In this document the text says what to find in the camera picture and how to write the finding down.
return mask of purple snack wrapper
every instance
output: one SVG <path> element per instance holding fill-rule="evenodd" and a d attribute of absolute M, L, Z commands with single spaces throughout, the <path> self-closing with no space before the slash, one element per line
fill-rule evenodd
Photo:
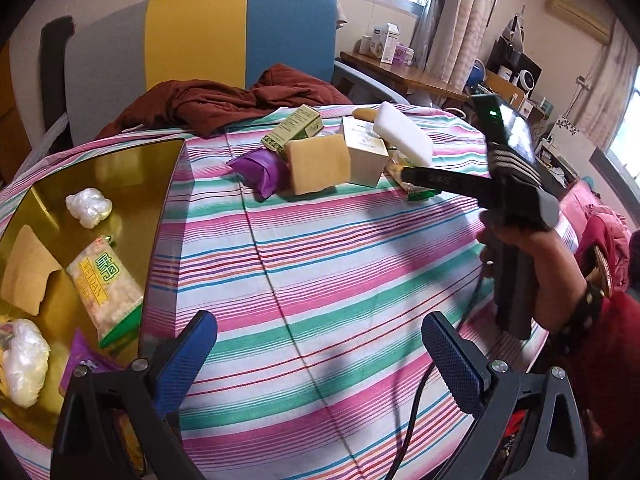
<path fill-rule="evenodd" d="M 74 340 L 71 343 L 69 359 L 66 362 L 65 372 L 62 374 L 62 379 L 60 379 L 60 387 L 58 389 L 61 395 L 64 395 L 66 389 L 69 387 L 71 374 L 74 372 L 74 368 L 78 365 L 87 366 L 94 374 L 122 370 L 122 368 L 116 363 L 113 363 L 103 355 L 98 354 L 98 352 L 91 350 L 85 341 L 82 332 L 76 330 Z"/>
<path fill-rule="evenodd" d="M 244 183 L 260 193 L 263 199 L 289 187 L 289 167 L 277 153 L 266 148 L 257 148 L 236 156 L 227 165 L 242 176 Z"/>

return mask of black cable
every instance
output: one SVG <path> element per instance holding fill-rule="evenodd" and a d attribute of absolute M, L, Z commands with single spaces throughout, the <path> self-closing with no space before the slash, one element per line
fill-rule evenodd
<path fill-rule="evenodd" d="M 478 277 L 478 281 L 476 282 L 476 288 L 471 294 L 471 298 L 469 299 L 469 304 L 466 306 L 466 310 L 460 318 L 460 323 L 456 328 L 456 332 L 460 332 L 462 326 L 466 323 L 466 319 L 471 314 L 471 311 L 474 309 L 476 301 L 478 300 L 478 294 L 480 293 L 480 287 L 482 286 L 482 271 L 480 270 L 480 276 Z M 435 362 L 432 360 L 429 367 L 424 371 L 422 378 L 420 379 L 420 383 L 415 391 L 414 403 L 411 406 L 411 415 L 409 416 L 409 422 L 406 425 L 406 433 L 404 435 L 404 440 L 402 441 L 402 447 L 396 453 L 396 458 L 389 468 L 389 472 L 385 476 L 385 480 L 392 480 L 392 478 L 400 469 L 400 465 L 402 464 L 402 460 L 404 460 L 404 456 L 406 455 L 407 450 L 409 449 L 409 444 L 411 443 L 411 437 L 414 434 L 414 426 L 415 420 L 418 417 L 418 407 L 420 406 L 420 398 L 422 397 L 422 391 L 427 384 L 427 380 L 429 379 L 429 375 L 433 372 L 435 368 Z"/>

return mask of screw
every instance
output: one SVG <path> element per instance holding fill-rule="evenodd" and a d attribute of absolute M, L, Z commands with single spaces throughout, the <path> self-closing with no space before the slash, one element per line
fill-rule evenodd
<path fill-rule="evenodd" d="M 144 372 L 149 366 L 149 362 L 146 359 L 136 359 L 131 363 L 131 369 L 134 372 Z"/>
<path fill-rule="evenodd" d="M 74 377 L 84 377 L 88 371 L 89 368 L 87 368 L 86 366 L 78 365 L 74 368 Z"/>
<path fill-rule="evenodd" d="M 559 367 L 559 366 L 552 367 L 551 368 L 551 374 L 556 379 L 564 379 L 566 377 L 566 372 L 564 370 L 562 370 L 562 368 Z"/>
<path fill-rule="evenodd" d="M 509 369 L 509 365 L 500 359 L 496 359 L 495 361 L 492 361 L 491 368 L 494 372 L 503 374 Z"/>

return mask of blue gripper pad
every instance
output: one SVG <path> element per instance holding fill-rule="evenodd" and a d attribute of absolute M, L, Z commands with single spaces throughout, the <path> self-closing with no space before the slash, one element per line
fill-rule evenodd
<path fill-rule="evenodd" d="M 154 407 L 160 418 L 180 408 L 217 337 L 216 317 L 205 311 L 197 313 L 182 331 L 175 341 L 176 349 L 156 378 Z"/>
<path fill-rule="evenodd" d="M 469 342 L 453 330 L 441 312 L 434 312 L 422 320 L 422 343 L 438 367 L 460 411 L 478 418 L 484 410 L 483 379 L 460 348 L 460 344 Z"/>

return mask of brown blanket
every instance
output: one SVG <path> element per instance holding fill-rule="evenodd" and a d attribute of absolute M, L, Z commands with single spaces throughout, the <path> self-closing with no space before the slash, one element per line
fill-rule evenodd
<path fill-rule="evenodd" d="M 218 128 L 264 117 L 280 107 L 350 105 L 329 83 L 283 64 L 266 70 L 248 90 L 215 81 L 165 81 L 141 95 L 97 139 L 127 128 L 184 126 L 208 139 Z"/>

